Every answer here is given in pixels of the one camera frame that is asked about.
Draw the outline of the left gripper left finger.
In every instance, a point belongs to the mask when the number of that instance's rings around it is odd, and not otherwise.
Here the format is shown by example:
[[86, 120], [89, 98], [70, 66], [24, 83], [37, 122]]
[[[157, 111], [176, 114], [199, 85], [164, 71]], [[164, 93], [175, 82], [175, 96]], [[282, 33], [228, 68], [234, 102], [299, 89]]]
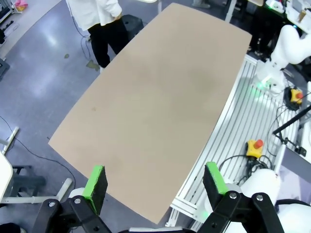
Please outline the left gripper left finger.
[[32, 232], [69, 233], [74, 227], [82, 227], [86, 233], [111, 232], [100, 218], [107, 187], [104, 166], [95, 166], [81, 195], [65, 202], [47, 199], [42, 203]]

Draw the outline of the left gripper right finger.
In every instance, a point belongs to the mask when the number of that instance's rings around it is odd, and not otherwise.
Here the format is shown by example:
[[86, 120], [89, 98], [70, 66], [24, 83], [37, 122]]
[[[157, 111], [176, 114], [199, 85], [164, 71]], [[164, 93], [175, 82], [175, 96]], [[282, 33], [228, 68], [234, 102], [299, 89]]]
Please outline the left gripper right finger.
[[203, 184], [213, 212], [199, 233], [224, 233], [232, 222], [241, 223], [247, 233], [283, 233], [283, 227], [268, 194], [254, 193], [250, 198], [229, 190], [215, 162], [207, 162]]

